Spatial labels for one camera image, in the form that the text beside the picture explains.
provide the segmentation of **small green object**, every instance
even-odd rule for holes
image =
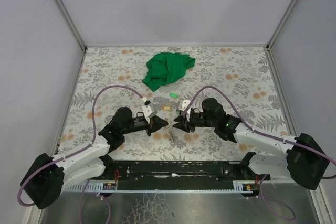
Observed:
[[[169,96],[172,97],[172,98],[178,98],[179,97],[178,94],[174,94],[174,93],[170,93]]]

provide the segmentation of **floral tablecloth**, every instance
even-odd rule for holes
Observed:
[[[154,93],[142,83],[146,62],[159,52],[181,52],[196,59],[195,67],[177,82],[160,87]],[[287,134],[268,62],[262,47],[132,47],[88,48],[75,95],[60,140],[59,153],[92,139],[92,117],[98,131],[110,122],[117,108],[128,106],[135,113],[143,102],[131,91],[115,88],[98,99],[95,115],[92,102],[105,86],[122,84],[136,89],[156,104],[158,116],[172,125],[180,99],[191,99],[201,87],[213,85],[227,94],[242,116],[257,127]],[[179,95],[177,99],[169,93]],[[234,114],[226,100],[215,90],[204,90],[193,107],[214,97],[224,110]],[[173,111],[164,111],[171,106]],[[125,143],[110,155],[114,159],[239,161],[246,152],[261,150],[245,144],[223,141],[212,129],[197,128],[185,133],[171,126],[148,137],[145,132],[125,135]]]

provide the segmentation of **small yellow object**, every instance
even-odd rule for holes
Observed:
[[[173,111],[173,108],[170,107],[170,106],[162,106],[162,110],[165,110],[165,111]]]

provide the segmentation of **gray wall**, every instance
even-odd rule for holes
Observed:
[[[88,45],[266,44],[290,0],[63,0]]]
[[[300,0],[273,47],[299,132],[336,158],[336,0]],[[327,174],[336,169],[330,165]],[[324,181],[336,216],[335,180]]]
[[[53,0],[0,6],[0,216],[19,224],[19,183],[54,146],[81,51]]]

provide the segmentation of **crumpled green towel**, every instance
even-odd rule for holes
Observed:
[[[142,80],[153,92],[160,86],[177,81],[185,76],[188,68],[195,65],[195,59],[179,52],[161,52],[147,62],[147,76]]]

